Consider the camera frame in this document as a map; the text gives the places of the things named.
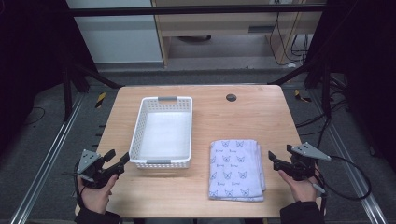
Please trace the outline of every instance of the human arm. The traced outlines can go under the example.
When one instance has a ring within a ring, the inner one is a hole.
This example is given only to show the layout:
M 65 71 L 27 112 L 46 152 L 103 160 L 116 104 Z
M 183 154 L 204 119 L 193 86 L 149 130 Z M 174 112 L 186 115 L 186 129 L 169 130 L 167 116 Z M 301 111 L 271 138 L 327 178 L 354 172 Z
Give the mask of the human arm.
M 324 216 L 316 204 L 317 190 L 313 187 L 316 179 L 295 181 L 284 171 L 279 170 L 279 175 L 289 185 L 295 203 L 280 210 L 282 224 L 323 224 Z
M 116 224 L 120 223 L 120 216 L 106 211 L 111 189 L 116 184 L 118 176 L 113 175 L 101 189 L 84 187 L 82 179 L 78 177 L 78 191 L 84 203 L 80 208 L 75 222 L 77 224 Z

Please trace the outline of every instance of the aluminum rail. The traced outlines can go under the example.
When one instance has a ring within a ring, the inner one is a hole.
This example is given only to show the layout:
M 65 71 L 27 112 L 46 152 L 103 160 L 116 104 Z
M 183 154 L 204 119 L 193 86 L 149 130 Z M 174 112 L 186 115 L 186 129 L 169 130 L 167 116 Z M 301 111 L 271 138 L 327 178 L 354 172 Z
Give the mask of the aluminum rail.
M 318 110 L 320 113 L 323 113 L 323 110 L 320 106 L 320 98 L 318 94 L 315 91 L 311 91 L 313 93 L 313 101 L 318 107 Z M 347 147 L 344 145 L 344 142 L 337 132 L 337 129 L 335 126 L 330 123 L 328 127 L 328 132 L 330 135 L 330 138 L 332 139 L 332 142 L 334 143 L 335 150 L 339 156 L 342 158 L 345 158 L 349 161 L 353 162 L 352 157 L 347 151 Z M 361 173 L 352 165 L 348 163 L 344 163 L 344 169 L 346 170 L 346 174 L 349 177 L 349 180 L 355 189 L 355 192 L 359 195 L 362 196 L 365 192 L 367 192 L 367 184 L 364 180 L 364 177 L 361 175 Z M 370 194 L 367 198 L 361 200 L 361 204 L 366 211 L 367 217 L 370 218 L 370 221 L 373 224 L 388 224 L 387 219 L 385 218 L 384 214 L 382 213 L 381 208 L 379 207 L 378 203 L 376 202 L 376 199 L 372 194 Z
M 35 201 L 37 200 L 38 195 L 44 187 L 50 170 L 55 163 L 56 158 L 58 157 L 58 154 L 62 149 L 62 146 L 64 145 L 64 140 L 77 117 L 78 111 L 81 108 L 83 98 L 84 94 L 79 93 L 74 103 L 74 110 L 70 116 L 70 119 L 63 123 L 60 131 L 55 137 L 55 140 L 53 141 L 46 158 L 44 159 L 40 169 L 38 170 L 32 185 L 28 189 L 17 211 L 14 213 L 10 221 L 11 224 L 23 224 L 29 217 L 32 208 L 35 205 Z

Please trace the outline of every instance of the white cabinet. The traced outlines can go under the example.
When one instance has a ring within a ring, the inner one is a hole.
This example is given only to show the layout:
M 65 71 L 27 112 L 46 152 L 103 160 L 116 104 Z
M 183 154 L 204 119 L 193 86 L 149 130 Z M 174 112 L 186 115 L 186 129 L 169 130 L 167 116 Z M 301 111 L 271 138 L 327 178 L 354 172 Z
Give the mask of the white cabinet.
M 67 0 L 70 8 L 151 7 L 150 0 Z M 154 17 L 76 17 L 96 64 L 162 63 Z
M 221 5 L 268 5 L 273 0 L 151 0 L 155 7 L 174 6 L 221 6 Z M 289 0 L 292 4 L 323 3 L 326 0 Z M 257 35 L 271 36 L 274 56 L 280 63 L 288 61 L 293 37 L 297 34 L 313 34 L 321 12 L 276 12 L 265 13 L 215 13 L 194 15 L 159 15 L 159 29 L 163 61 L 167 63 L 167 52 L 172 36 L 189 35 Z

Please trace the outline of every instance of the black metal pole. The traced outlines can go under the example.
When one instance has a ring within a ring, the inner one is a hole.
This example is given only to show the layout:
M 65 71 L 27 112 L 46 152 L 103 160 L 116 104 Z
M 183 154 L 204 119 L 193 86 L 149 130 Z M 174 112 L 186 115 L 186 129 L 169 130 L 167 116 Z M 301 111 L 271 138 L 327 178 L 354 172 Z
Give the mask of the black metal pole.
M 67 121 L 72 113 L 72 91 L 70 86 L 70 77 L 68 68 L 62 67 L 62 79 L 64 82 L 64 121 Z
M 322 82 L 322 109 L 328 119 L 332 117 L 330 107 L 330 59 L 326 58 L 323 62 L 323 82 Z
M 90 70 L 88 68 L 85 68 L 84 66 L 82 66 L 80 64 L 75 64 L 74 66 L 78 71 L 85 73 L 86 75 L 88 75 L 90 77 L 95 78 L 96 80 L 106 84 L 108 87 L 110 87 L 112 89 L 119 89 L 119 88 L 123 87 L 123 85 L 112 82 L 112 81 L 108 80 L 107 78 L 100 76 L 99 74 L 93 72 L 92 70 Z
M 190 7 L 112 7 L 112 8 L 71 8 L 50 11 L 73 17 L 94 16 L 133 16 L 171 14 L 212 14 L 212 13 L 257 13 L 257 12 L 315 12 L 339 10 L 343 5 L 326 4 L 276 4 L 276 5 L 229 5 L 229 6 L 190 6 Z

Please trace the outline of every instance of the printed towel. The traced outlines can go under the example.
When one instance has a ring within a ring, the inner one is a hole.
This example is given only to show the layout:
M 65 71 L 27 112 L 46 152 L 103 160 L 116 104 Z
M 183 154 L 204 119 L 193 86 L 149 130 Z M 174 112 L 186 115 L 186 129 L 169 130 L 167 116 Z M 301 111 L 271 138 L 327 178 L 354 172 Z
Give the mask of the printed towel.
M 262 202 L 265 180 L 260 146 L 251 139 L 211 143 L 209 198 Z

